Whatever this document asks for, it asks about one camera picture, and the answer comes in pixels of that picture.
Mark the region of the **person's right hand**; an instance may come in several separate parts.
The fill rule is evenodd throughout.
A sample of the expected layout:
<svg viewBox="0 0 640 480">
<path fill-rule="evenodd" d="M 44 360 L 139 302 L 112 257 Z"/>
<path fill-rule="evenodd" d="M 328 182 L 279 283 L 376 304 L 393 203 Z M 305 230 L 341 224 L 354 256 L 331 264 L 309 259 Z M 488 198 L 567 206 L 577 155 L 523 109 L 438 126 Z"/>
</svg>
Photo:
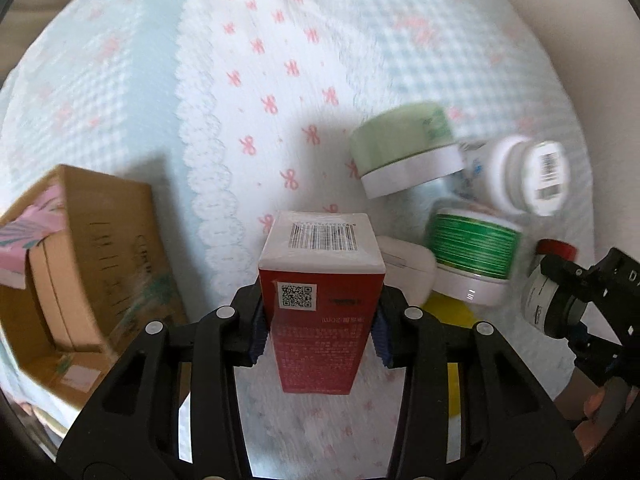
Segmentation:
<svg viewBox="0 0 640 480">
<path fill-rule="evenodd" d="M 569 422 L 576 422 L 574 436 L 588 457 L 602 442 L 621 414 L 626 414 L 638 396 L 639 388 L 620 378 L 598 387 L 579 368 L 555 398 L 554 404 Z"/>
</svg>

